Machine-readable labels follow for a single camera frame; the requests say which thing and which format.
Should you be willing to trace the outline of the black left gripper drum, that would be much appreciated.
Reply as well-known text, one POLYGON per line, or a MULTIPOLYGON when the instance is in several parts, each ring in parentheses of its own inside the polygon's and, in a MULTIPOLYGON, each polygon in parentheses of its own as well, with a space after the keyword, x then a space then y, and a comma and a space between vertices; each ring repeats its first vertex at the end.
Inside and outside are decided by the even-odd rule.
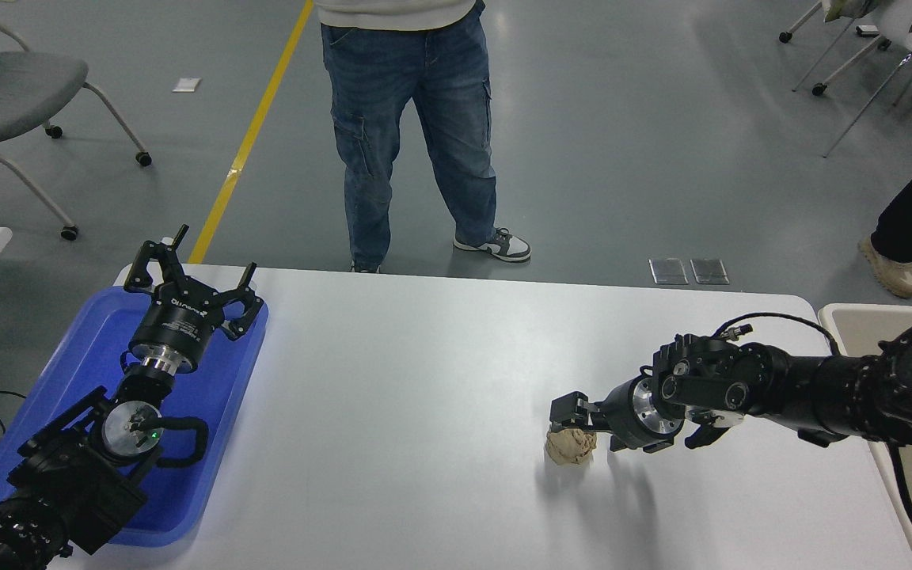
POLYGON ((223 321, 223 310, 214 303, 217 294, 217 289, 201 282, 156 287, 152 304, 131 337, 129 350, 144 360, 150 350, 167 347, 181 357, 178 372, 196 371, 217 325, 223 321))

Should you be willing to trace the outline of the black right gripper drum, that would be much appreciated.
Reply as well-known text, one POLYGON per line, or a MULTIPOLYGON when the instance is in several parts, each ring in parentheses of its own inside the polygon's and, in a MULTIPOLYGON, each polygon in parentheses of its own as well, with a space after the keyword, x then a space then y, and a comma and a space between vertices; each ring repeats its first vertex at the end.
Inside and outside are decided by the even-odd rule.
POLYGON ((665 450, 674 444, 675 420, 656 408, 649 385, 649 378, 634 378, 602 401, 612 450, 665 450))

